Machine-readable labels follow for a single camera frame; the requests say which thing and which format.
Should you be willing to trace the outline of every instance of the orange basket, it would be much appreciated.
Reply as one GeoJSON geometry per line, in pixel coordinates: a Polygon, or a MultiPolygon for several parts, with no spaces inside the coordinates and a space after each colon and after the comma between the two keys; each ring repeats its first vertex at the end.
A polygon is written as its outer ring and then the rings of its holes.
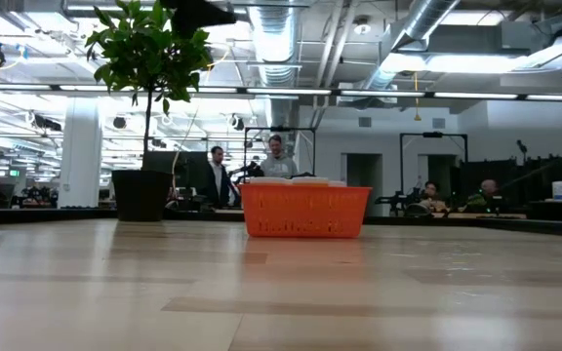
{"type": "Polygon", "coordinates": [[[253,237],[356,238],[372,188],[244,184],[242,203],[253,237]]]}

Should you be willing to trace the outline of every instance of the black frame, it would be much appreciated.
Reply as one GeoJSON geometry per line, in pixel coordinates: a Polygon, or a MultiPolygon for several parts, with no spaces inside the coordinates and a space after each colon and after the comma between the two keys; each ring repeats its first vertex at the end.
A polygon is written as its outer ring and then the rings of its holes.
{"type": "Polygon", "coordinates": [[[270,131],[270,132],[278,132],[278,133],[287,133],[287,132],[311,132],[313,134],[313,159],[311,163],[311,173],[313,175],[316,174],[316,129],[315,128],[286,128],[286,127],[246,127],[244,129],[244,167],[246,167],[246,152],[247,152],[247,143],[249,141],[249,132],[250,131],[270,131]]]}
{"type": "Polygon", "coordinates": [[[424,137],[424,138],[442,138],[442,137],[460,137],[463,139],[463,151],[465,153],[465,162],[467,163],[468,160],[468,151],[467,151],[467,134],[444,134],[439,132],[429,132],[429,133],[401,133],[400,140],[399,140],[399,157],[400,157],[400,191],[405,193],[405,161],[403,157],[403,149],[402,144],[405,137],[424,137]]]}

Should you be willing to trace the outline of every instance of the ceiling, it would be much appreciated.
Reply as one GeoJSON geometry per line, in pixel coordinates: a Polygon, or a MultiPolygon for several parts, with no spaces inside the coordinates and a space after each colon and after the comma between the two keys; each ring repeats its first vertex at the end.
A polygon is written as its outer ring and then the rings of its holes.
{"type": "MultiPolygon", "coordinates": [[[[237,11],[249,3],[232,2],[237,11]]],[[[111,4],[111,1],[82,0],[73,3],[111,4]]],[[[332,30],[330,18],[335,1],[297,3],[304,5],[299,10],[298,53],[294,64],[298,70],[297,86],[312,88],[326,35],[332,30]]],[[[370,75],[382,59],[379,43],[386,26],[403,19],[410,3],[407,0],[360,1],[355,17],[367,17],[370,31],[366,34],[357,34],[353,30],[349,32],[341,53],[341,63],[337,65],[333,76],[333,86],[356,83],[370,75]]],[[[525,22],[562,14],[562,1],[544,0],[543,8],[539,5],[530,6],[530,3],[537,4],[531,1],[462,0],[442,24],[495,26],[513,13],[518,15],[518,21],[525,22]]],[[[86,61],[84,42],[93,30],[100,29],[101,24],[88,13],[71,11],[65,15],[47,10],[0,12],[0,43],[4,44],[3,52],[6,55],[6,63],[0,69],[0,83],[94,84],[93,73],[101,65],[101,59],[86,61]]],[[[257,86],[260,83],[258,67],[261,62],[255,55],[251,26],[246,22],[238,22],[207,30],[210,32],[208,41],[213,48],[216,64],[213,70],[203,74],[203,84],[257,86]]],[[[416,75],[400,73],[392,84],[398,90],[517,93],[525,89],[527,92],[562,93],[562,72],[538,73],[531,80],[530,74],[507,76],[420,71],[416,75]]],[[[101,105],[107,106],[102,153],[102,168],[105,172],[103,182],[106,182],[110,170],[140,166],[144,111],[143,106],[132,106],[128,97],[98,98],[101,99],[101,105]],[[115,117],[127,118],[127,128],[116,129],[113,126],[115,117]]],[[[0,135],[4,135],[0,137],[0,164],[29,165],[33,169],[30,172],[32,177],[41,181],[57,179],[62,133],[48,132],[49,137],[41,137],[45,131],[32,127],[28,121],[34,115],[39,115],[64,128],[67,101],[67,96],[49,93],[28,95],[0,92],[0,135]]],[[[312,101],[301,100],[301,104],[311,105],[312,101]]],[[[415,106],[413,98],[400,98],[388,107],[403,111],[415,106]]],[[[444,115],[448,115],[457,114],[469,106],[469,102],[436,99],[423,102],[421,108],[442,107],[444,115]]],[[[344,111],[353,113],[348,108],[344,111]]],[[[162,117],[161,105],[154,106],[152,133],[163,138],[168,149],[203,151],[219,144],[228,151],[229,167],[239,167],[244,156],[240,138],[244,135],[234,130],[227,120],[237,116],[242,118],[247,127],[267,127],[265,113],[265,100],[261,98],[194,98],[190,104],[173,104],[170,118],[162,117]]],[[[327,130],[334,131],[336,126],[346,128],[347,123],[338,121],[341,118],[339,113],[329,115],[335,115],[336,118],[323,122],[327,130]]],[[[301,113],[301,117],[302,125],[307,126],[311,113],[301,113]]],[[[390,127],[390,124],[386,124],[384,128],[390,127]]],[[[264,156],[262,143],[256,143],[249,151],[248,158],[254,156],[264,156]]]]}

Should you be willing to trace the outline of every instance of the man in dark jacket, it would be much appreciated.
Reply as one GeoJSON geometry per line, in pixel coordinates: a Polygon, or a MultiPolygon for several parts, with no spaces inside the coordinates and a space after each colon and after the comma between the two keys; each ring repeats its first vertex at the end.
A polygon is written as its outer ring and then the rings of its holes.
{"type": "Polygon", "coordinates": [[[230,182],[226,169],[222,165],[224,150],[220,146],[212,148],[212,161],[205,195],[216,208],[227,206],[229,203],[230,182]]]}

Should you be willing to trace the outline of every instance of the silver air duct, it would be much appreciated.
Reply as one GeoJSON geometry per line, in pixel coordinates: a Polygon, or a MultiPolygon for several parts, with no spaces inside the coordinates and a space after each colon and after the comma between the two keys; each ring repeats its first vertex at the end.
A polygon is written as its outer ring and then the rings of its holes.
{"type": "MultiPolygon", "coordinates": [[[[409,15],[404,19],[402,28],[396,30],[396,23],[387,28],[384,34],[385,40],[381,43],[382,52],[385,54],[383,62],[363,83],[361,89],[385,90],[398,73],[397,71],[389,70],[387,66],[387,56],[389,56],[389,53],[394,49],[414,42],[423,42],[419,48],[414,48],[415,50],[425,49],[430,34],[459,2],[460,0],[414,1],[411,4],[409,15]]],[[[358,104],[367,106],[367,102],[363,99],[359,100],[358,104]]]]}
{"type": "MultiPolygon", "coordinates": [[[[298,14],[292,7],[251,7],[253,42],[258,61],[286,63],[294,59],[297,42],[298,14]]],[[[261,84],[265,87],[294,87],[296,69],[284,65],[260,66],[261,84]]],[[[266,102],[266,119],[270,127],[298,127],[299,102],[286,98],[271,98],[266,102]]],[[[291,154],[295,134],[281,136],[291,154]]]]}

